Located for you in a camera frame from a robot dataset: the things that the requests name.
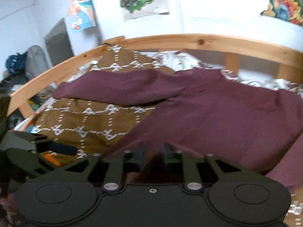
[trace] maroon shirt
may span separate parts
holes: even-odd
[[[152,69],[92,71],[53,93],[126,106],[162,100],[156,109],[104,155],[146,144],[152,161],[163,142],[193,155],[215,154],[284,184],[303,180],[303,102],[226,80],[220,70],[194,68],[167,75]]]

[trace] hand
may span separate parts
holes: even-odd
[[[17,208],[15,204],[15,192],[8,194],[7,198],[1,198],[0,204],[5,211],[16,213]]]

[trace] wooden bed frame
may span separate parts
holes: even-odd
[[[280,64],[277,78],[292,82],[303,82],[303,53],[281,45],[256,41],[240,37],[211,34],[175,34],[125,39],[124,36],[105,40],[105,43],[119,44],[129,50],[207,50],[225,53],[225,67],[237,73],[239,56],[251,56]],[[8,115],[19,108],[25,118],[33,111],[27,100],[46,86],[68,80],[80,66],[97,60],[106,50],[102,45],[72,57],[29,81],[19,90],[11,94]]]

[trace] circular pad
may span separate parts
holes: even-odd
[[[97,200],[89,182],[27,182],[17,191],[19,213],[29,221],[59,224],[84,215]]]
[[[269,198],[269,191],[263,186],[247,183],[235,188],[234,195],[239,201],[244,203],[260,204],[267,201]]]
[[[284,216],[290,206],[288,190],[278,182],[220,182],[209,191],[209,200],[225,217],[245,224],[263,224]]]
[[[52,183],[42,186],[36,192],[39,201],[46,204],[57,204],[66,201],[72,195],[72,189],[65,184]]]

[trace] metal screw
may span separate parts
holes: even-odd
[[[117,183],[107,183],[104,185],[104,189],[106,190],[116,190],[119,188],[119,185]]]
[[[199,190],[202,188],[201,183],[189,183],[187,187],[191,190]]]
[[[157,190],[156,189],[150,189],[149,190],[151,193],[155,193],[155,192],[157,192]]]

